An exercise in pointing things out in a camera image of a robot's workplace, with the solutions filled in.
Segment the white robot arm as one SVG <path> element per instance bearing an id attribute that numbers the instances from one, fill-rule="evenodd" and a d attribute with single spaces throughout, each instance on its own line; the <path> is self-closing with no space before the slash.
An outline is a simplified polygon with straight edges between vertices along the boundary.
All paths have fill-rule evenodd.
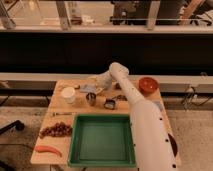
<path id="1" fill-rule="evenodd" d="M 97 82 L 108 87 L 115 79 L 127 98 L 137 168 L 139 171 L 178 171 L 160 109 L 140 93 L 128 75 L 127 67 L 113 62 L 106 72 L 97 76 Z"/>

